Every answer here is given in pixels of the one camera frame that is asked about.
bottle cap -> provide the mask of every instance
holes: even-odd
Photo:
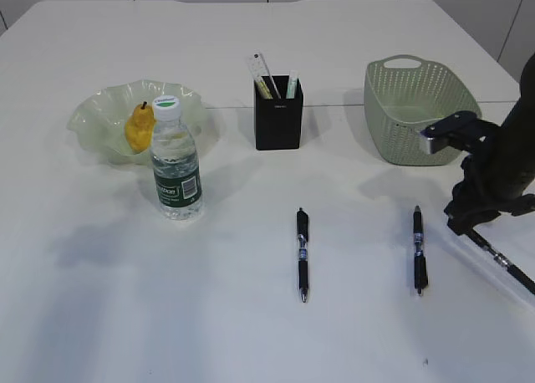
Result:
[[[152,102],[152,109],[157,121],[178,120],[181,116],[181,102],[175,96],[156,97]]]

woven basket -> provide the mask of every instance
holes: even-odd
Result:
[[[410,59],[415,68],[390,68],[394,59]],[[385,160],[401,166],[442,166],[459,156],[450,147],[434,155],[420,150],[420,131],[429,124],[469,110],[481,118],[476,100],[445,65],[412,55],[396,55],[368,64],[364,111],[369,132]]]

black pen holder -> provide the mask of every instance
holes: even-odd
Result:
[[[267,86],[272,84],[268,78]],[[287,75],[273,76],[278,91],[286,97]],[[293,99],[277,98],[274,89],[273,99],[264,99],[254,84],[254,135],[259,151],[298,149],[301,141],[301,120],[303,118],[303,91],[299,80]]]

glass bowl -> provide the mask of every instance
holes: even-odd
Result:
[[[195,139],[199,155],[217,142],[214,119],[202,105],[201,96],[181,84],[138,80],[112,86],[93,94],[71,115],[67,128],[76,132],[80,146],[103,155],[113,164],[150,164],[149,150],[135,153],[125,138],[125,123],[134,108],[162,94],[172,94],[181,102],[182,119]]]

pear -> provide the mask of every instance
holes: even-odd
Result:
[[[155,123],[154,111],[146,101],[135,107],[125,125],[125,137],[134,152],[148,149]]]

